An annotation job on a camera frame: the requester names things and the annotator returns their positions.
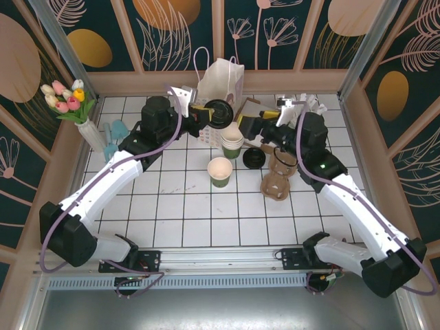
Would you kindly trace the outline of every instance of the white paper bag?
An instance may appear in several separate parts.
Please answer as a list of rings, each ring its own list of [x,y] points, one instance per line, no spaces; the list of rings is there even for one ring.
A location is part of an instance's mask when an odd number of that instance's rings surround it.
[[[207,70],[202,79],[200,79],[195,63],[195,57],[200,49],[204,49],[208,53]],[[200,100],[225,100],[234,109],[234,114],[236,114],[241,106],[245,66],[236,64],[237,60],[235,57],[231,57],[229,61],[218,58],[209,66],[209,51],[205,47],[196,49],[193,62],[199,79],[197,98]]]

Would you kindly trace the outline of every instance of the floral wallpaper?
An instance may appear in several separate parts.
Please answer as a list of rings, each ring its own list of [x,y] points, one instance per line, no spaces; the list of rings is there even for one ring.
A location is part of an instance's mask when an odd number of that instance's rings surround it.
[[[384,0],[325,0],[303,69],[348,69]]]
[[[440,96],[440,1],[418,1],[365,88],[390,147]]]
[[[0,123],[0,245],[15,249],[46,162]]]
[[[48,107],[40,85],[68,85],[13,2],[0,1],[0,106],[49,151],[60,120]]]
[[[46,2],[87,72],[134,71],[110,1],[47,0]],[[36,17],[28,2],[27,6]],[[38,23],[45,33],[41,23],[39,21]]]
[[[440,115],[393,163],[421,238],[425,243],[440,239]]]
[[[408,0],[401,0],[400,1],[399,7],[398,7],[396,13],[391,18],[391,23],[388,25],[384,35],[380,39],[380,41],[377,44],[376,48],[374,49],[374,52],[371,54],[371,57],[368,60],[368,63],[365,65],[364,69],[362,70],[362,73],[360,74],[360,80],[364,80],[364,77],[365,77],[366,73],[368,72],[368,70],[370,69],[371,64],[375,60],[375,57],[376,57],[377,53],[382,48],[383,44],[385,43],[385,40],[388,38],[388,35],[390,34],[390,32],[393,29],[396,21],[400,17],[400,14],[402,13],[402,11],[404,10],[404,8],[406,7],[407,4],[408,4]]]
[[[193,70],[193,54],[206,47],[212,62],[211,0],[124,0],[145,71]],[[198,56],[199,69],[206,57]]]
[[[225,58],[245,69],[293,69],[310,3],[225,0]]]

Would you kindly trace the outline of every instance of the table surface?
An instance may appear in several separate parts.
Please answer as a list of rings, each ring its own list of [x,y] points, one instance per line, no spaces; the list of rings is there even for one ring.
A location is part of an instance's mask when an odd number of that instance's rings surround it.
[[[275,107],[275,95],[245,95]],[[348,168],[364,189],[346,123],[336,95],[318,95],[329,109],[328,148]],[[129,129],[140,120],[146,97],[105,98],[98,128],[122,120]],[[232,161],[230,183],[222,189],[210,185],[208,162],[223,153],[208,148],[192,136],[172,143],[145,173],[124,187],[93,224],[95,233],[122,234],[140,248],[235,247],[301,244],[325,231],[349,243],[362,239],[327,200],[304,184],[298,173],[289,180],[291,191],[284,201],[260,193],[268,173],[247,169],[241,155]],[[105,165],[102,153],[90,152],[83,183]]]

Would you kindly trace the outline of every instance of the cup lid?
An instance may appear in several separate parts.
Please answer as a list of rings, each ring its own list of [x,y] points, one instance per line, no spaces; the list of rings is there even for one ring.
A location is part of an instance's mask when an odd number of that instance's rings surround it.
[[[251,170],[258,170],[266,162],[266,154],[259,148],[249,148],[243,154],[243,163]]]

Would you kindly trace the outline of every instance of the pink tulip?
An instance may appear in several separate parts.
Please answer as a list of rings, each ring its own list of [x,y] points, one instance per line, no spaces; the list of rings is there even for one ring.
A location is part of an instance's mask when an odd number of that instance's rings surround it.
[[[74,96],[71,96],[67,99],[67,106],[70,110],[75,111],[81,107],[81,102]]]
[[[66,87],[59,81],[54,80],[54,82],[52,83],[52,87],[56,93],[56,95],[61,95],[63,94],[63,89],[66,89]]]
[[[60,111],[61,113],[66,113],[69,111],[69,107],[67,106],[66,102],[57,102],[55,104],[55,107],[58,111]]]

